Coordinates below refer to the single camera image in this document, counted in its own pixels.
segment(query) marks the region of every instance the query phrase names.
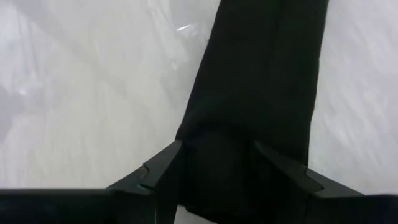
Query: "white floor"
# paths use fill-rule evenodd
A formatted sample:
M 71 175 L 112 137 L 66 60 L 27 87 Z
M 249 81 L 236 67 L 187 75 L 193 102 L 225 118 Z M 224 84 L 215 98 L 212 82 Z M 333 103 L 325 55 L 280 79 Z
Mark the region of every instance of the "white floor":
M 172 142 L 217 6 L 0 0 L 0 187 L 105 187 Z M 330 0 L 326 22 L 310 167 L 366 194 L 398 194 L 397 11 Z

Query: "black cloth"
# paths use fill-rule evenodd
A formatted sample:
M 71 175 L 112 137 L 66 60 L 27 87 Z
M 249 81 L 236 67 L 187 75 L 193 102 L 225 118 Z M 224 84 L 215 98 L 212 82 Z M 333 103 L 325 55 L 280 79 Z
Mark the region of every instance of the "black cloth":
M 180 203 L 218 223 L 261 223 L 248 144 L 308 163 L 327 0 L 221 0 L 177 139 Z

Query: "black fabric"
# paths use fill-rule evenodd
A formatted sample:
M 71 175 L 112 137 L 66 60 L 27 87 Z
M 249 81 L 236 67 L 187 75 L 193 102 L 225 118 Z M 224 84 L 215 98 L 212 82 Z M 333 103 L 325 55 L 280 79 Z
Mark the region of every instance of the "black fabric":
M 222 0 L 177 139 L 187 162 L 180 203 L 218 223 L 256 223 L 248 142 L 302 164 L 327 0 Z

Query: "white surface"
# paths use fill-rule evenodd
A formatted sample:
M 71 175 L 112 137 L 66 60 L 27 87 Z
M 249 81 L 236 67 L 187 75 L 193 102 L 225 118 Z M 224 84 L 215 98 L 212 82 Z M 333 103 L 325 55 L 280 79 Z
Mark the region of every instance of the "white surface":
M 105 187 L 172 142 L 217 5 L 0 0 L 0 187 Z M 367 194 L 398 193 L 397 11 L 330 0 L 323 41 L 310 167 Z

